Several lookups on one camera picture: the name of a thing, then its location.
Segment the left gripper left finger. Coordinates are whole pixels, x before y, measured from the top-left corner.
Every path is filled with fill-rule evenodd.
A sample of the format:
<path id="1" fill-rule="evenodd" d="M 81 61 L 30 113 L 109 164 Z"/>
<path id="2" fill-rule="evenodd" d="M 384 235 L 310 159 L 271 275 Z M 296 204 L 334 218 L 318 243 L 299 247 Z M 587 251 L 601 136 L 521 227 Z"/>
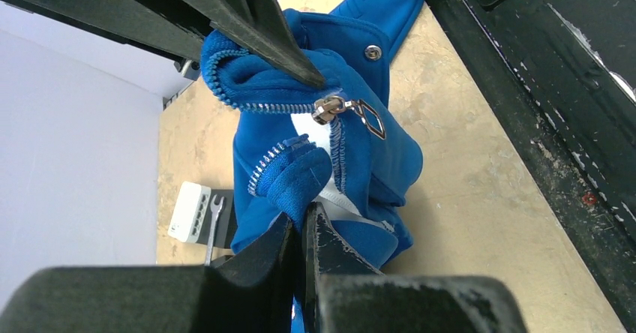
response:
<path id="1" fill-rule="evenodd" d="M 1 313 L 3 332 L 288 332 L 293 224 L 280 215 L 217 267 L 55 267 Z"/>

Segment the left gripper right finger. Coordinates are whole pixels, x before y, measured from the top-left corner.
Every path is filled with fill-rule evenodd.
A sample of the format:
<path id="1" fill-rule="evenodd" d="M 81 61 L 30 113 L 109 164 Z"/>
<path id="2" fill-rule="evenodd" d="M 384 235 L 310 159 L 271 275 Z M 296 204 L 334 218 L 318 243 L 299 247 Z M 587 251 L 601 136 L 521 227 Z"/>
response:
<path id="1" fill-rule="evenodd" d="M 302 233 L 306 332 L 526 332 L 518 303 L 485 276 L 383 274 L 345 242 L 318 202 Z"/>

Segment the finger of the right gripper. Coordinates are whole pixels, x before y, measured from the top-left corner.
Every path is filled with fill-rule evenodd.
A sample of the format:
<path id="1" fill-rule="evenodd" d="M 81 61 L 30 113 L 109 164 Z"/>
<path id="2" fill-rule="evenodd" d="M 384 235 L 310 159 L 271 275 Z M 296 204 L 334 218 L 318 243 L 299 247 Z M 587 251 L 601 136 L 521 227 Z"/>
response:
<path id="1" fill-rule="evenodd" d="M 302 52 L 278 0 L 181 0 L 210 26 L 294 79 L 314 88 L 324 76 Z"/>
<path id="2" fill-rule="evenodd" d="M 197 61 L 209 21 L 182 0 L 1 0 L 178 62 Z"/>

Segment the blue zip jacket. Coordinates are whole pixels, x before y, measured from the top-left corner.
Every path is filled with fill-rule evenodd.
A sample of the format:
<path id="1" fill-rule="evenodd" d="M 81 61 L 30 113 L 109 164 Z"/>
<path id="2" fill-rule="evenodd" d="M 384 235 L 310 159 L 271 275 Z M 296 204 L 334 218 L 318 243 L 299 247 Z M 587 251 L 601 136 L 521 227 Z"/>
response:
<path id="1" fill-rule="evenodd" d="M 301 230 L 311 203 L 373 267 L 413 245 L 398 215 L 423 167 L 389 112 L 390 64 L 425 0 L 343 0 L 330 13 L 288 9 L 295 42 L 325 77 L 311 88 L 213 31 L 202 78 L 240 112 L 232 143 L 234 253 L 280 214 Z"/>

